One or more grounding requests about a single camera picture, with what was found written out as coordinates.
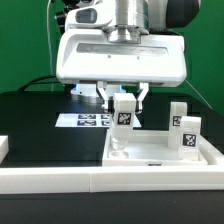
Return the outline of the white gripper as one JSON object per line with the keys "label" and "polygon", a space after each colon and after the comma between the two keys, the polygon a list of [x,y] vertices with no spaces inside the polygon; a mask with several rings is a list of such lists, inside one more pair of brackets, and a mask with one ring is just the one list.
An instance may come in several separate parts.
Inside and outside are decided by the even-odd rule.
{"label": "white gripper", "polygon": [[140,114],[148,83],[176,87],[185,80],[184,39],[143,35],[138,44],[109,43],[101,30],[71,29],[60,40],[56,75],[64,84],[98,81],[96,91],[107,113],[113,112],[116,90],[107,83],[141,82],[136,96],[136,113]]}

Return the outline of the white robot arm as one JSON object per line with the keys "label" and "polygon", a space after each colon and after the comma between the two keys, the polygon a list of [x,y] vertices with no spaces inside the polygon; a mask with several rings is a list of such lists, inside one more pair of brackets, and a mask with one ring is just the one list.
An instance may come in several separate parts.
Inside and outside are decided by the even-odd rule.
{"label": "white robot arm", "polygon": [[186,79],[184,38],[172,30],[197,16],[201,0],[63,2],[56,76],[64,84],[94,84],[106,111],[115,109],[109,85],[137,85],[140,112],[151,85],[176,87]]}

